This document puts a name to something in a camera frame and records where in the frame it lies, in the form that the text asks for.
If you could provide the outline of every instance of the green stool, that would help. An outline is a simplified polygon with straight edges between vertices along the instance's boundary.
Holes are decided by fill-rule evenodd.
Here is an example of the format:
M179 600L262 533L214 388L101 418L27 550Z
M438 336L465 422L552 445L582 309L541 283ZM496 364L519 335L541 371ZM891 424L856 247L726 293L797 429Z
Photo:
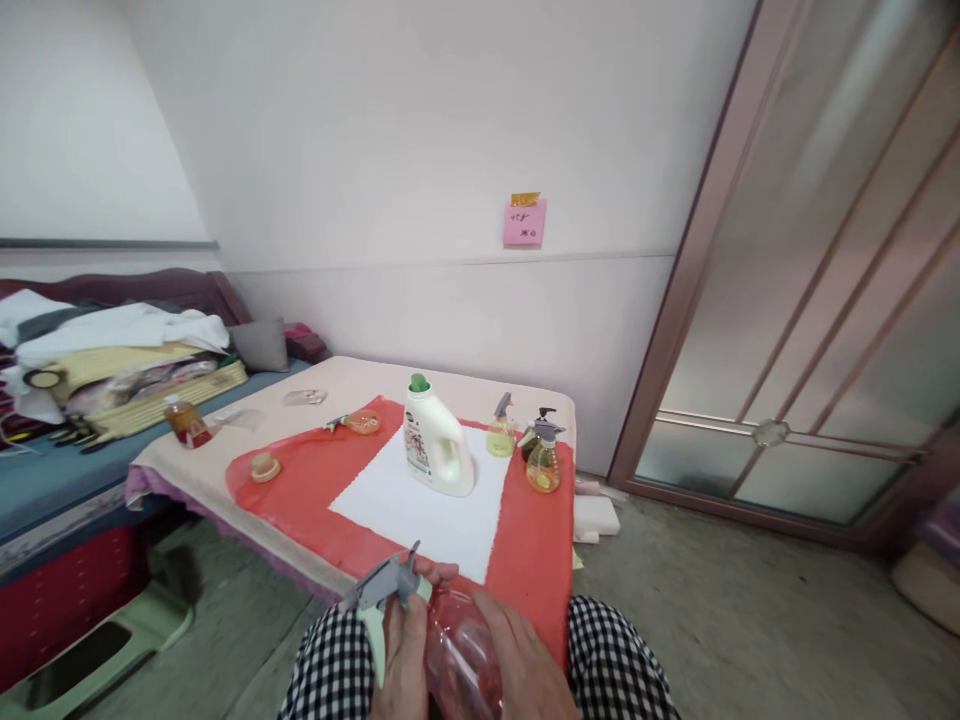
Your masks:
M37 680L30 688L28 701L19 697L25 694L23 686L27 680L0 695L0 720L62 720L109 688L141 660L172 646L190 628L193 616L193 608L185 601L152 581L146 590L35 673L33 677ZM104 626L111 623L118 633L127 636L122 647L62 695L45 700L55 693L44 687L43 674L84 640L104 632Z

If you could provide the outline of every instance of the small orange container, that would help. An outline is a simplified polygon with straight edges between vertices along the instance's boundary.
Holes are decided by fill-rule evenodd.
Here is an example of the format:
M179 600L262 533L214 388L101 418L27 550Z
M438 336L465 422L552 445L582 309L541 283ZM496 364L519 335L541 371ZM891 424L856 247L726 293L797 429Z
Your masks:
M181 445L192 450L210 442L213 435L192 402L181 400L179 395L167 395L164 400L167 409L163 416Z

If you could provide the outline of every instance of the yellow liquid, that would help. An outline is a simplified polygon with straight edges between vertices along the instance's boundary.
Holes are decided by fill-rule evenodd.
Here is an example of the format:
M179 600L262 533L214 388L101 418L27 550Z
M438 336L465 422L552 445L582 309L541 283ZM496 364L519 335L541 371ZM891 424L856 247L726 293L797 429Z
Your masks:
M537 447L527 462L527 482L539 493L552 493L560 487L560 463L553 448Z
M497 432L487 432L487 452L494 457L510 457L517 443L513 433L502 435Z

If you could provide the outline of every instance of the wall trim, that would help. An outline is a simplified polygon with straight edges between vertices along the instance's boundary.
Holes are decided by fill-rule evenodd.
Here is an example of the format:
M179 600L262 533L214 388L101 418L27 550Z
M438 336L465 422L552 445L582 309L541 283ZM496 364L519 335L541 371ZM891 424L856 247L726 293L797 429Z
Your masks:
M518 263L537 262L581 262L584 260L626 260L631 258L673 258L676 252L643 252L626 250L623 252L599 253L565 253L563 255L541 255L539 250L518 250L517 255L476 257L476 258L449 258L434 261L368 263L352 265L307 266L295 268L252 268L237 270L230 268L228 272L234 275L273 275L276 273L300 274L314 272L338 272L356 270L390 270L414 267L461 267L469 265L516 265Z
M0 238L0 250L217 250L216 240L59 240Z

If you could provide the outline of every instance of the sliding glass door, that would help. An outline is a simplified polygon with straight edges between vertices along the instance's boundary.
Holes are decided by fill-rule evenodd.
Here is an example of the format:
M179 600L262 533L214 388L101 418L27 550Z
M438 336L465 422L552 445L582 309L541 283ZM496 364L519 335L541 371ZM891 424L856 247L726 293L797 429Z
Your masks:
M844 544L960 407L960 6L760 5L611 480Z

